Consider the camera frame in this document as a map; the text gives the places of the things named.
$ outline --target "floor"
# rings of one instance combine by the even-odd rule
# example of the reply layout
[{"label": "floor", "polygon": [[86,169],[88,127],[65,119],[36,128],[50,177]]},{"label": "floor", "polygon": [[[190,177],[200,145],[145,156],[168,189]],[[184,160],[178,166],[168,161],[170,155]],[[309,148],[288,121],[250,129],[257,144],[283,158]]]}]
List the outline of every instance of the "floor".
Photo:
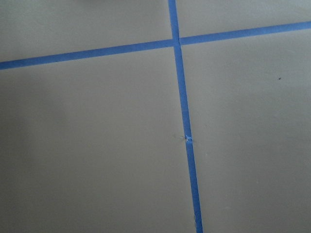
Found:
[{"label": "floor", "polygon": [[311,231],[311,2],[0,0],[1,232]]}]

